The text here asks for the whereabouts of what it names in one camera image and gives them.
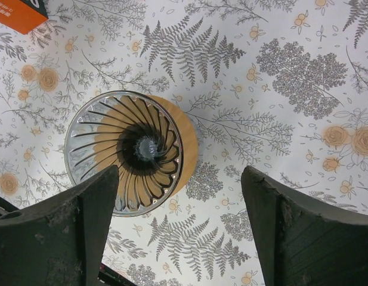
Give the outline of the grey glass dripper cone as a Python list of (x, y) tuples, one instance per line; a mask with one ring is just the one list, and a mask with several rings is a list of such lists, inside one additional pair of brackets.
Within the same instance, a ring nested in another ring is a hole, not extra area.
[(64, 161), (74, 185), (117, 167), (113, 215), (142, 216), (177, 187), (184, 167), (183, 140), (174, 118), (155, 99), (111, 91), (76, 113), (66, 133)]

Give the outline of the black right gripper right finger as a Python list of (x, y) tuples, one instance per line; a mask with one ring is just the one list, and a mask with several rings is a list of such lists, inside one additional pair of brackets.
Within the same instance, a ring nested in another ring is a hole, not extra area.
[(305, 195), (252, 166), (241, 185), (267, 285), (368, 285), (368, 215)]

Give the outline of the round wooden dripper stand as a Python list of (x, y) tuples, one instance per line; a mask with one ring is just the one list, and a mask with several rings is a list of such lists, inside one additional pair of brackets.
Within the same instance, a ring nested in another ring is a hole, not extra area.
[[(189, 181), (189, 179), (191, 178), (196, 169), (199, 147), (196, 130), (194, 128), (195, 126), (194, 123), (191, 122), (188, 115), (186, 115), (179, 107), (174, 105), (172, 102), (156, 95), (147, 95), (147, 96), (156, 100), (169, 112), (169, 114), (175, 120), (178, 126), (178, 130), (181, 134), (183, 142), (184, 166), (181, 177), (178, 181), (178, 185), (170, 195), (170, 197), (173, 197), (185, 187), (186, 183)], [(111, 150), (111, 148), (112, 151), (116, 150), (117, 143), (115, 142), (99, 143), (99, 141), (102, 141), (104, 139), (110, 139), (109, 135), (97, 135), (95, 137), (96, 144), (94, 145), (93, 150), (94, 152), (99, 152), (100, 149), (103, 150), (104, 148), (109, 147), (109, 149), (107, 149), (108, 151), (107, 155), (109, 155), (110, 154), (109, 151)], [(103, 158), (105, 158), (107, 156), (105, 155), (105, 152), (106, 150), (102, 151), (101, 153), (98, 153), (97, 155), (99, 157), (96, 157), (95, 161), (100, 161)]]

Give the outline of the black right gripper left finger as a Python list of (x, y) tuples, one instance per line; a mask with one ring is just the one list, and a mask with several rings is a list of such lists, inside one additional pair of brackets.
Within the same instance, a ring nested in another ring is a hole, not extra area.
[(0, 217), (0, 285), (99, 285), (119, 183), (115, 166)]

